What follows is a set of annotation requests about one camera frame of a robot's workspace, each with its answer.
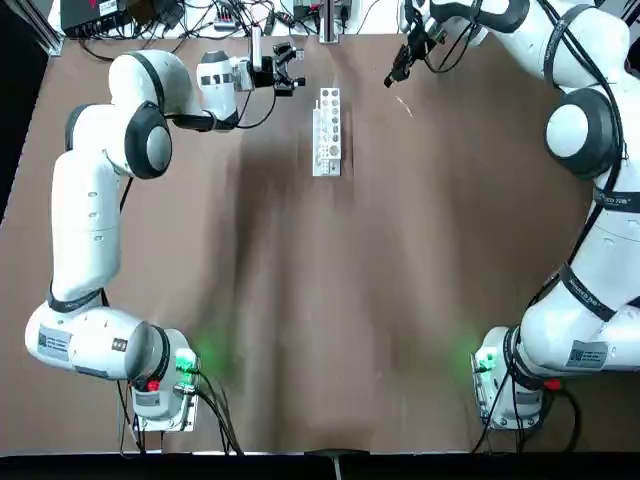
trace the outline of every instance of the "red button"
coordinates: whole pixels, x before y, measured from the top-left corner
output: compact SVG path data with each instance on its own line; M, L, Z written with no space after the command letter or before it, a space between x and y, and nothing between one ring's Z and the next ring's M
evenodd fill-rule
M546 382L544 382L544 386L547 387L547 390L551 390L552 392L557 392L562 388L560 380L558 380L557 378L547 380Z

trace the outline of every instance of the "electronic equipment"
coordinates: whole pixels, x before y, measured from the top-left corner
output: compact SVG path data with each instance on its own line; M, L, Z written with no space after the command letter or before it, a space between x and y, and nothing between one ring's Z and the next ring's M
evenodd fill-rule
M238 28L230 6L222 4L217 7L216 17L213 19L213 28L220 31L233 31Z
M130 22L123 0L60 0L60 26L69 38L88 38Z
M267 21L264 24L264 34L265 35L271 35L271 33L273 32L273 27L276 23L276 12L271 10L269 12L269 16L267 16Z
M293 0L293 16L296 20L308 19L313 11L322 10L322 0ZM339 0L334 2L333 16L341 18L340 13L342 7L347 9L348 20L351 18L351 0Z

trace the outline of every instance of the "black cable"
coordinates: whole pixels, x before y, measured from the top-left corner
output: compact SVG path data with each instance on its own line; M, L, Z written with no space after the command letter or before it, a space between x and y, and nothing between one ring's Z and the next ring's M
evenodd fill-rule
M220 392L222 393L222 398L220 398L220 396L216 393L215 389L213 388L213 385L209 381L209 378L202 371L198 373L204 379L207 386L209 387L209 390L211 391L211 397L213 399L213 403L216 406L218 405L222 406L222 413L224 414L224 420L226 422L228 434L225 434L225 431L222 428L222 424L220 422L218 422L218 428L220 429L220 438L222 439L222 445L225 449L225 454L228 453L230 446L233 446L234 450L240 450L240 444L238 442L235 429L233 428L233 422L231 421L231 413L229 411L229 400L227 398L227 394L224 390L224 387L219 382L217 382L218 387L220 388Z
M78 40L78 43L80 44L80 47L87 52L89 55L91 55L93 58L96 58L98 60L101 60L103 62L113 62L115 60L115 58L113 57L107 57L106 55L100 55L98 53L95 53L93 50L91 50L85 43L84 39L80 39Z
M273 113L273 109L274 109L274 108L275 108L275 106L276 106L276 98L278 98L278 97L277 97L277 95L276 95L276 89L274 88L274 89L273 89L273 103L271 104L271 108L269 108L269 111L268 111L268 112L267 112L267 114L262 118L262 120L260 120L260 121L258 121L258 122L256 122L256 123L254 123L254 124L252 124L252 125L236 125L236 128L240 128L240 129L243 129L243 130L249 130L249 129L251 129L251 128L259 127L259 126L260 126L260 125L262 125L264 122L266 122L266 121L267 121L267 119L268 119L268 118L271 116L271 114Z
M249 105L249 99L251 98L252 93L253 93L253 90L249 92L246 100L244 101L244 106L242 107L242 110L240 111L240 115L238 116L238 123L240 123L240 120L242 120L242 117L244 116L244 112L247 109L247 105Z
M138 417L137 414L133 415L133 425L138 438L136 442L138 449L140 450L140 453L147 453L147 449L145 447L145 433L140 430L140 417Z
M462 60L462 57L466 53L467 49L469 48L469 44L471 43L471 39L473 38L473 28L474 27L475 27L474 23L469 23L464 28L464 30L462 30L460 35L458 35L458 38L456 38L456 41L453 42L453 45L451 46L451 48L449 49L447 54L444 56L444 58L440 62L440 66L438 67L437 70L433 68L433 65L431 65L431 61L429 60L429 55L427 54L427 56L425 57L424 61L427 64L427 67L429 68L429 70L431 70L431 72L433 72L433 73L447 73L447 72L450 72L451 70L453 70L454 68L456 68L458 66L458 64L460 63L460 61ZM453 53L455 48L458 46L460 41L464 38L465 34L467 34L467 40L464 43L464 46L462 47L462 51L460 52L460 55L458 55L458 58L456 58L456 60L451 65L449 65L447 68L443 68L444 64L447 62L447 60L449 60L449 57L451 56L451 54Z
M127 412L128 407L128 399L129 396L125 393L122 393L122 386L120 385L120 381L116 380L116 385L118 386L118 396L120 397L120 406L122 407L123 417L122 417L122 429L120 430L120 455L124 458L130 458L124 455L123 447L124 447L124 431L129 427L132 427L131 419L129 418L129 413ZM137 415L134 417L134 423L137 420ZM144 452L144 444L140 442L140 438L138 436L138 440L135 441L136 447L140 453Z
M626 19L626 16L629 15L629 13L631 13L631 9L636 5L636 1L634 0L627 0L624 4L624 7L622 7L622 15L620 15L620 18L622 20Z
M364 18L362 19L362 23L360 24L360 28L358 28L358 31L356 32L356 35L360 33L360 30L362 30L362 27L364 27L364 22L367 21L367 17L369 16L369 12L371 12L371 9L373 8L373 6L378 3L380 0L376 0L375 2L373 2L371 5L369 5L369 8L367 9L367 13L364 14Z
M547 0L538 0L538 3L546 13L552 25L555 27L558 21L560 21L560 15L558 14L558 12L553 8L553 6L549 4ZM569 43L569 41L567 40L567 37L573 43L573 45ZM565 29L562 35L562 41L564 42L565 46L567 46L568 50L571 52L574 58L580 63L581 66L583 66L583 68L585 68L585 70L590 75L592 75L596 79L598 84L601 86L601 88L605 91L605 93L609 97L609 102L611 104L611 108L614 114L617 154L616 154L615 161L611 166L611 171L609 173L609 177L607 178L607 182L604 186L604 190L612 191L613 188L615 187L616 181L620 173L620 169L622 167L622 159L626 158L627 156L626 146L624 142L622 119L620 116L620 109L618 107L618 103L615 99L615 96L611 91L609 82L604 77L604 75L602 74L598 66L593 62L589 54L585 51L584 47L575 38L573 33L571 33L571 30L569 28ZM569 259L567 263L571 264L571 262L573 262L578 250L582 246L582 243L584 242L585 238L587 237L587 235L589 234L593 226L595 225L599 215L602 213L602 210L603 208L601 205L594 206L593 210L591 211L591 214L589 215L589 217L587 218L587 221L585 222L583 229L580 232L580 235L578 236L578 239L576 240L576 243L574 244L574 247L571 251L571 254L569 255Z
M291 13L291 11L284 6L284 3L282 3L282 0L280 0L280 6L282 7L282 9L293 19L293 26L300 25L302 28L304 28L305 32L307 32L307 35L311 35L312 33L318 34L319 32L313 32L305 23L304 23L304 19L297 19L294 17L293 13ZM291 26L289 26L289 35L291 35Z
M200 397L202 400L205 401L205 403L209 406L209 408L211 409L211 411L214 413L214 415L216 416L216 418L218 419L218 425L220 426L220 428L222 428L224 435L231 440L231 434L229 432L229 429L227 427L226 422L224 421L222 415L220 414L220 410L218 409L218 406L209 398L208 395L206 395L202 390L196 389L195 394ZM244 455L244 453L242 452L242 450L240 449L240 446L237 444L233 444L232 443L232 447L235 450L237 455Z
M484 428L482 429L482 434L480 435L480 438L478 439L476 446L473 447L473 449L471 450L471 453L476 453L478 449L482 446L482 442L484 442L485 438L487 437L489 427L491 426L491 418L493 417L493 412L496 408L496 405L498 404L498 398L500 398L500 394L502 393L502 390L504 390L504 386L507 383L507 378L509 378L509 372L511 372L511 369L513 368L514 359L515 359L515 356L512 356L511 362L509 363L509 367L507 368L507 371L505 372L504 377L502 378L502 383L500 383L500 387L498 387L498 391L496 392L496 398L493 399L491 410L489 410L489 415L487 417L487 423L484 424Z
M576 449L580 434L582 433L582 410L580 409L580 405L578 404L578 400L576 400L576 397L574 397L573 394L568 390L561 388L560 390L556 390L553 393L555 395L565 397L571 404L571 408L573 408L573 429L571 430L569 443L567 443L567 446L563 450L563 452L565 453L570 453Z
M516 381L515 381L515 375L513 375L513 372L515 370L515 365L513 365L513 368L511 370L511 395L512 395L512 400L513 400L513 413L516 417L516 452L517 453L521 453L522 450L524 449L524 427L522 425L522 419L520 418L520 415L518 414L518 402L516 401Z
M122 198L120 198L120 212L122 212L122 209L124 208L124 204L127 201L127 197L129 196L129 190L131 190L132 183L133 183L133 177L129 177L129 181L127 181L127 186L124 187Z

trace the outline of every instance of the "black band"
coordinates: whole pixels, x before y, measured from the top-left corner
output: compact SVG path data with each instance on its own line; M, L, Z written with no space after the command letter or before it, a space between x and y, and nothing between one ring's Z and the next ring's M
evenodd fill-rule
M513 342L513 336L516 332L518 332L518 337L517 340ZM526 388L527 390L540 390L544 386L544 380L536 377L527 368L527 366L522 363L522 359L518 353L517 345L520 343L519 332L520 327L511 327L507 330L502 341L502 354L507 365L507 371L511 375L513 381L518 385ZM513 368L509 370L509 366L512 364L511 362L514 355L515 359L513 359Z
M569 24L588 8L593 8L593 5L580 4L571 7L564 15L562 15L562 17L560 17L551 32L549 43L547 43L547 50L544 52L544 79L552 85L555 85L555 82L553 81L553 61L556 58L556 52L558 51L560 41L564 37L564 32L569 27Z
M100 291L101 291L101 289L94 290L93 292L89 292L80 298L76 298L75 300L65 301L65 300L58 300L56 299L56 297L53 296L53 291L51 290L52 286L53 286L53 280L49 284L49 292L47 293L47 304L49 305L49 308L51 310L58 313L74 312L75 310L79 309L80 307L83 307L84 305L89 303L91 300L96 298L98 295L100 295Z
M138 60L138 62L140 62L140 65L142 65L142 67L146 70L147 75L149 75L149 78L151 79L151 83L153 83L153 88L156 91L158 107L160 107L160 110L164 112L164 88L162 86L162 82L160 81L160 77L158 76L158 72L156 72L156 69L153 68L153 65L151 65L151 62L149 60L147 60L147 57L145 57L141 53L128 52L125 55L132 56L133 58Z
M640 192L605 192L594 187L593 201L605 210L640 213Z
M124 154L131 172L138 178L157 178L169 168L171 151L169 151L166 165L161 170L156 170L149 159L147 142L149 135L156 127L166 130L171 141L167 121L153 102L144 102L140 105L127 125L124 136Z
M74 108L69 114L67 119L67 125L64 128L64 149L66 152L73 149L73 129L76 126L80 114L84 112L85 108L95 105L94 103L87 103L86 105L79 105Z
M149 380L157 380L160 381L164 377L164 374L167 373L167 367L169 366L169 352L171 350L171 343L169 342L169 337L167 337L166 332L163 328L158 327L157 325L152 325L153 328L160 334L160 338L162 339L162 356L160 357L160 363L153 371L151 376L147 379L147 383Z
M567 105L578 107L587 117L587 137L584 144L576 153L568 157L556 155L546 140L550 126L547 122L545 146L549 154L576 177L581 180L592 180L606 172L617 156L615 117L611 104L599 91L581 88L563 96L553 113Z
M615 310L607 307L596 296L589 291L587 287L573 273L573 270L566 263L560 269L560 280L584 307L591 313L596 315L600 320L608 322L616 314Z

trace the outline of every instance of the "green indicator light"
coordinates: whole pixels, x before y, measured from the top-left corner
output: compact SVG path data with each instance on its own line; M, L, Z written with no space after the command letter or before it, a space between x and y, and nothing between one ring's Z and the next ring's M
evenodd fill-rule
M498 350L495 347L482 347L476 353L478 366L483 370L495 368L498 359Z
M196 373L198 371L198 357L189 348L176 350L176 369L182 372Z

